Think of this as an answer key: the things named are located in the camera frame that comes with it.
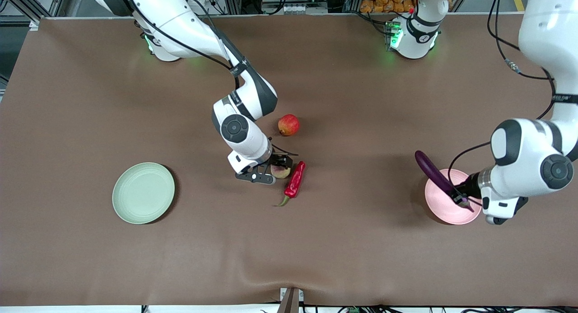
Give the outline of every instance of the white robot link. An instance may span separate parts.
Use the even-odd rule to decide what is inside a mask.
[[[425,8],[420,3],[419,12]],[[452,190],[446,193],[456,204],[465,202],[464,196],[481,198],[486,221],[501,224],[512,218],[529,196],[553,193],[572,181],[572,162],[578,159],[576,41],[578,0],[528,0],[519,47],[555,79],[552,118],[502,122],[490,140],[495,165],[470,175],[456,188],[450,186]]]
[[[115,15],[132,15],[149,49],[162,61],[213,55],[229,61],[231,74],[244,84],[213,105],[213,124],[233,149],[228,159],[237,178],[275,183],[275,177],[256,168],[268,163],[272,145],[254,121],[275,109],[277,94],[225,34],[198,19],[186,0],[96,1]]]

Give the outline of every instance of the chili pepper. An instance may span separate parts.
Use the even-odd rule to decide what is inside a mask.
[[[297,196],[297,193],[299,192],[299,187],[301,186],[301,181],[303,181],[303,171],[304,170],[305,170],[305,162],[300,161],[297,164],[295,172],[293,172],[293,176],[291,177],[291,181],[289,181],[289,184],[287,185],[287,188],[285,189],[285,198],[283,199],[283,201],[280,204],[275,205],[276,207],[285,206],[287,204],[287,202],[289,201],[289,199],[293,199]]]

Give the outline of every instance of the pink plate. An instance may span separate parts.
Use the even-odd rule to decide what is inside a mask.
[[[447,177],[447,169],[441,169],[440,172]],[[452,169],[452,182],[458,185],[466,181],[468,175],[457,169]],[[461,208],[454,204],[448,195],[446,195],[431,180],[425,184],[425,201],[428,203],[430,210],[439,219],[453,225],[463,225],[473,221],[481,212],[481,206],[471,203],[473,212],[468,208]]]

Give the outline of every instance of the table surface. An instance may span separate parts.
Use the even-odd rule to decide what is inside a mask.
[[[503,37],[520,21],[500,17]],[[424,207],[415,150],[446,167],[549,103],[547,82],[504,65],[485,16],[448,16],[414,61],[355,16],[215,23],[279,95],[258,125],[309,165],[298,198],[274,208],[284,182],[233,177],[210,119],[234,88],[222,67],[159,62],[129,19],[44,20],[0,106],[0,305],[263,303],[286,286],[324,305],[578,305],[576,185],[503,226],[447,226]],[[275,132],[286,113],[301,120],[290,138]],[[111,193],[145,161],[172,170],[177,196],[136,226]],[[491,164],[484,148],[456,168]]]

